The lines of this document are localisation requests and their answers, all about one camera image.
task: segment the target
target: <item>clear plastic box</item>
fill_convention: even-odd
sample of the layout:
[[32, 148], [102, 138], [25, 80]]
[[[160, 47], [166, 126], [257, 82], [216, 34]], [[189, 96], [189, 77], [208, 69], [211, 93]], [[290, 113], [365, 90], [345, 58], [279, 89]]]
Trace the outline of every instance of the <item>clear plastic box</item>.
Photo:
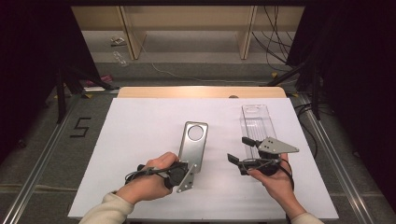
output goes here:
[[[266, 137], [276, 138], [273, 123], [266, 105], [242, 105], [240, 117], [242, 135], [253, 140], [262, 141]], [[247, 159], [258, 159], [256, 147], [245, 145]]]

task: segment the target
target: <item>gray floor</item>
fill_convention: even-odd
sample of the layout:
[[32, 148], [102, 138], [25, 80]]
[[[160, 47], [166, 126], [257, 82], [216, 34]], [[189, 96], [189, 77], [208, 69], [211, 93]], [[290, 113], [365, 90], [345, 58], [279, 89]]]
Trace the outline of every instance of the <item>gray floor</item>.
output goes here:
[[[148, 34], [145, 41], [146, 52], [142, 53], [137, 61], [127, 60], [129, 66], [120, 67], [114, 61], [112, 54], [114, 48], [109, 47], [109, 38], [112, 35], [114, 32], [102, 32], [100, 35], [86, 34], [92, 57], [97, 62], [100, 74], [112, 75], [114, 77], [112, 84], [115, 86], [257, 86], [272, 80], [271, 73], [276, 71], [268, 65], [265, 53], [255, 41], [252, 41], [250, 46], [249, 58], [241, 61], [233, 34], [224, 32]], [[117, 51], [127, 59], [128, 51], [125, 47], [117, 47]], [[274, 58], [270, 58], [269, 62], [277, 68], [289, 69]], [[295, 92], [293, 88], [295, 78], [282, 85], [286, 92]], [[54, 95], [55, 93], [49, 97], [47, 101], [49, 107], [41, 111], [31, 131], [25, 136], [27, 147], [17, 148], [0, 165], [0, 217], [7, 213], [55, 128], [57, 105]], [[73, 203], [105, 121], [106, 112], [114, 97], [115, 94], [96, 93], [91, 98], [84, 97], [78, 100], [35, 192], [20, 218], [20, 223], [78, 223], [67, 217], [68, 209]], [[294, 105], [301, 103], [300, 97], [290, 97], [290, 99]], [[327, 105], [321, 107], [323, 107], [320, 109], [321, 122], [375, 223], [395, 223], [396, 216], [386, 199], [360, 159], [352, 154], [353, 146], [349, 143], [337, 117]], [[84, 138], [71, 138], [70, 135], [81, 133], [81, 130], [74, 129], [78, 118], [91, 118], [82, 121], [90, 129]], [[302, 115], [302, 122], [313, 132], [306, 115]], [[315, 144], [311, 136], [306, 133], [306, 138], [314, 150]], [[325, 222], [359, 223], [320, 143], [318, 143], [316, 162], [340, 216], [338, 220]]]

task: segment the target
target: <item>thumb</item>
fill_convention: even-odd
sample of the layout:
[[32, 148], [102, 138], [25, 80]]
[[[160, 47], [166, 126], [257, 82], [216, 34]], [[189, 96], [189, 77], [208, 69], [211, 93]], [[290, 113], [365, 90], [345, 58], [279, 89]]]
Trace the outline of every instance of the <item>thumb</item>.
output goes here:
[[262, 182], [264, 184], [264, 186], [265, 186], [265, 183], [267, 183], [268, 176], [263, 175], [262, 172], [260, 172], [259, 170], [251, 169], [251, 170], [248, 170], [247, 173], [249, 175], [251, 175], [253, 178]]

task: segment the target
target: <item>sleeve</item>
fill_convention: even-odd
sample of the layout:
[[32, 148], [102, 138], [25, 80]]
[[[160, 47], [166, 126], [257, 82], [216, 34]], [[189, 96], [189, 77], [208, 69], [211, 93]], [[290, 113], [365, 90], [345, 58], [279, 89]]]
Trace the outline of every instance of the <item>sleeve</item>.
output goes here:
[[291, 220], [291, 224], [322, 224], [323, 222], [309, 213], [303, 213]]
[[134, 205], [127, 203], [114, 193], [108, 193], [101, 204], [92, 208], [80, 224], [121, 224], [134, 211]]

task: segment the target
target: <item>white tabletop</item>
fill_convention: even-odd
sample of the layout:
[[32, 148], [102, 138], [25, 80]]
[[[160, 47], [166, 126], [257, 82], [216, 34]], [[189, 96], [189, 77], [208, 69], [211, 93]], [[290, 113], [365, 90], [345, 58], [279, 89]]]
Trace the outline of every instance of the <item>white tabletop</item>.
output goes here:
[[82, 218], [108, 192], [119, 189], [138, 164], [166, 151], [178, 154], [184, 124], [208, 124], [201, 173], [194, 188], [153, 202], [141, 202], [128, 218], [151, 221], [268, 221], [285, 212], [262, 184], [240, 175], [227, 153], [246, 158], [241, 143], [242, 105], [267, 105], [278, 140], [298, 147], [289, 154], [295, 193], [318, 218], [337, 213], [287, 98], [259, 99], [114, 99], [69, 216]]

